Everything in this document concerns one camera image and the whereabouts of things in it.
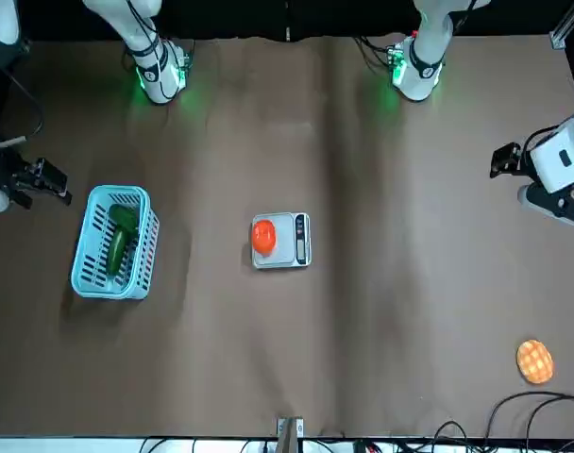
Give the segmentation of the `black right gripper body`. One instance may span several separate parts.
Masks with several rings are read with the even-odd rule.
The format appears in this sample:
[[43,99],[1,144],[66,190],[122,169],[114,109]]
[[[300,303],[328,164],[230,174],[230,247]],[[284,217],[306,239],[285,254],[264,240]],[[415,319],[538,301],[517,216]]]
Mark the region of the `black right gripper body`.
[[11,148],[0,148],[0,190],[14,185],[19,155]]

